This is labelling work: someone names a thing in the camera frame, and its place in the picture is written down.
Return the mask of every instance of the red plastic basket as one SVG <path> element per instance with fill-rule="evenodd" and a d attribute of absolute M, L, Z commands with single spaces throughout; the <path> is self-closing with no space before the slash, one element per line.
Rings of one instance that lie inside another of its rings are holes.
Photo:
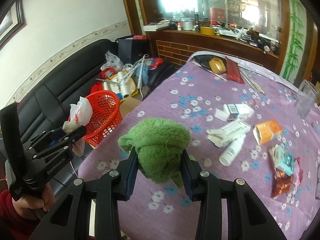
<path fill-rule="evenodd" d="M 118 96 L 111 91 L 98 91 L 86 97 L 92 107 L 92 117 L 86 125 L 84 140 L 94 147 L 122 121 Z"/>

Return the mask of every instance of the white bottle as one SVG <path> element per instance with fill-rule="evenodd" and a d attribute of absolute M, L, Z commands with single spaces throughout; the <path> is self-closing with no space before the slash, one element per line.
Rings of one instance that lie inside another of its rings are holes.
<path fill-rule="evenodd" d="M 219 161 L 224 166 L 230 166 L 234 159 L 237 157 L 242 149 L 244 139 L 246 135 L 240 136 L 237 140 L 234 140 L 225 151 L 220 155 Z"/>

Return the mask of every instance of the framed picture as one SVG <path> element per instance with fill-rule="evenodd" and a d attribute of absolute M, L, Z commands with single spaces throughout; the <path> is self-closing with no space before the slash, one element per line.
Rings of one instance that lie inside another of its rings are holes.
<path fill-rule="evenodd" d="M 0 23 L 0 47 L 15 31 L 24 24 L 21 0 L 16 0 Z"/>

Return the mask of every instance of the red wrapper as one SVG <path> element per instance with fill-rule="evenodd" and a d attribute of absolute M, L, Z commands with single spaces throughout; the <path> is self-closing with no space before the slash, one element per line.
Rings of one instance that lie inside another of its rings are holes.
<path fill-rule="evenodd" d="M 244 81 L 240 74 L 238 64 L 233 60 L 228 59 L 228 57 L 226 57 L 226 61 L 227 61 L 227 78 L 234 80 L 238 83 L 244 84 Z"/>

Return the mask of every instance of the white wall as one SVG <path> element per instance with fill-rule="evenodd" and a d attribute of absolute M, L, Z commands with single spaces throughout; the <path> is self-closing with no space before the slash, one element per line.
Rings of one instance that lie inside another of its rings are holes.
<path fill-rule="evenodd" d="M 22 0 L 22 5 L 26 25 L 0 48 L 0 109 L 48 58 L 89 33 L 127 20 L 122 0 Z M 122 32 L 117 35 L 130 35 L 129 28 Z"/>

